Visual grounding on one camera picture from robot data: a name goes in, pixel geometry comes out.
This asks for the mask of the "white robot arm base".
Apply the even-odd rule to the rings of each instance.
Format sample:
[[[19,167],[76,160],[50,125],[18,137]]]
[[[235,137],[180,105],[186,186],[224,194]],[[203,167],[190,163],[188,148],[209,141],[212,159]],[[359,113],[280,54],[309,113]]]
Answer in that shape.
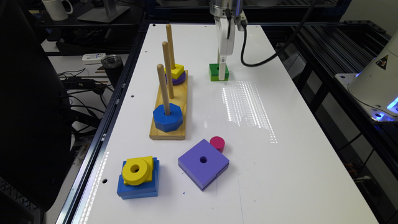
[[[335,78],[376,122],[397,121],[397,34],[359,73]]]

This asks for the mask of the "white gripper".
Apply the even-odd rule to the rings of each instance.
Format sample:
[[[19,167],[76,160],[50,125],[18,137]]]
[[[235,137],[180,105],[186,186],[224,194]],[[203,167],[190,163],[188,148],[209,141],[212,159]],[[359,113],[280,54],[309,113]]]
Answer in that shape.
[[[218,79],[224,80],[226,73],[225,56],[233,54],[236,25],[234,19],[227,19],[226,17],[215,17],[215,25],[218,38]]]

